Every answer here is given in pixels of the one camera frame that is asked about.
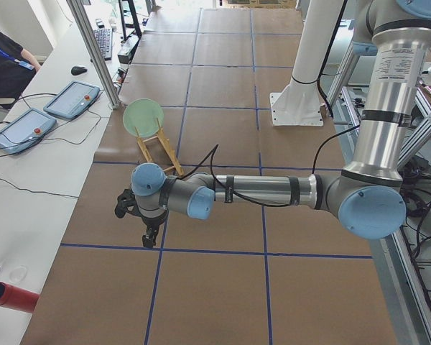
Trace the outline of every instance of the computer mouse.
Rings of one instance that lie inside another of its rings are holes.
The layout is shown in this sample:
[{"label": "computer mouse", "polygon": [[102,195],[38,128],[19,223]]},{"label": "computer mouse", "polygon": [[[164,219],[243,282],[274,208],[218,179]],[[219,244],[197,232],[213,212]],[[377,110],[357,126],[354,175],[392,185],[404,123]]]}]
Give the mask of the computer mouse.
[{"label": "computer mouse", "polygon": [[79,75],[81,73],[86,72],[88,69],[85,66],[73,66],[70,72],[72,75]]}]

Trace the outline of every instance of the white desk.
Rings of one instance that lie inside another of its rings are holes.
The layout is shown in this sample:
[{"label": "white desk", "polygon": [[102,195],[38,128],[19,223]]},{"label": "white desk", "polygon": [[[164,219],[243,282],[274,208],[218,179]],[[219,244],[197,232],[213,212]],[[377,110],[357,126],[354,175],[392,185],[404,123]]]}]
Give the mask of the white desk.
[{"label": "white desk", "polygon": [[[116,57],[119,49],[118,39],[113,47],[113,60],[107,62],[111,75],[120,66]],[[70,74],[74,65],[84,65],[88,72],[74,77]],[[58,93],[71,80],[102,88],[75,24],[69,28],[23,94]],[[27,98],[27,102],[42,110],[50,99],[50,96]],[[6,120],[17,118],[25,110],[27,105],[23,101],[18,102]],[[84,143],[73,145],[62,140],[43,141],[20,155],[2,157],[0,178],[20,188],[78,196],[111,114],[106,94],[103,93],[91,106],[91,111],[99,114],[101,120]],[[60,137],[80,142],[97,121],[98,116],[85,112],[47,138]],[[64,121],[57,120],[58,125],[62,123]],[[0,281],[37,293],[41,291],[75,203],[75,198],[33,194],[0,181]],[[19,266],[27,268],[27,276],[21,282],[14,283],[9,274]],[[18,344],[30,317],[30,314],[0,308],[0,345]]]}]

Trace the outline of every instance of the warning label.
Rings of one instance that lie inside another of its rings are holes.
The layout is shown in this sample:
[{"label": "warning label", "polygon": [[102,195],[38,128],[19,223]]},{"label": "warning label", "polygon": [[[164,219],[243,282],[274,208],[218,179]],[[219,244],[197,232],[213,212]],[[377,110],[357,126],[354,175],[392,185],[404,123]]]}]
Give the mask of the warning label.
[{"label": "warning label", "polygon": [[417,80],[416,65],[421,63],[419,55],[418,50],[413,48],[398,48],[379,52],[374,70],[375,81],[390,81],[392,83],[412,81],[414,84]]}]

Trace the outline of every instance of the blue joint cap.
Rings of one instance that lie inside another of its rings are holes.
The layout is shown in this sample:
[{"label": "blue joint cap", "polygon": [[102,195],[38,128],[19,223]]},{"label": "blue joint cap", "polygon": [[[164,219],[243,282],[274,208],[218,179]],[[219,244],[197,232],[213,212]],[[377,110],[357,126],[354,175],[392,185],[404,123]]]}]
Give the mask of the blue joint cap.
[{"label": "blue joint cap", "polygon": [[135,195],[150,196],[156,193],[166,180],[162,168],[154,163],[143,163],[131,175],[131,187]]},{"label": "blue joint cap", "polygon": [[207,187],[199,187],[190,197],[187,206],[187,215],[190,218],[208,219],[213,209],[216,192]]},{"label": "blue joint cap", "polygon": [[338,219],[347,230],[364,239],[381,239],[399,229],[406,212],[398,192],[373,185],[349,195],[340,205]]},{"label": "blue joint cap", "polygon": [[397,0],[397,3],[412,16],[431,19],[431,0]]},{"label": "blue joint cap", "polygon": [[353,52],[358,56],[376,56],[378,49],[372,43],[353,41]]}]

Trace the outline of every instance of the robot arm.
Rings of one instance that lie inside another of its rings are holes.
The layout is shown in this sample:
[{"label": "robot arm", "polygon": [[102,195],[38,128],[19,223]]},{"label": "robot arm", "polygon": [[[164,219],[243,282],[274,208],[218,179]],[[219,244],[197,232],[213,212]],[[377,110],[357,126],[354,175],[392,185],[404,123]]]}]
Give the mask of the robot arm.
[{"label": "robot arm", "polygon": [[431,0],[364,0],[358,15],[356,43],[373,42],[378,52],[353,160],[341,174],[272,178],[199,173],[184,181],[145,163],[133,172],[132,191],[120,195],[116,210],[120,216],[142,217],[147,225],[144,246],[152,247],[168,210],[206,219],[214,201],[306,205],[331,212],[367,239],[385,237],[402,225],[406,208],[397,192],[402,184],[397,163],[431,47]]}]

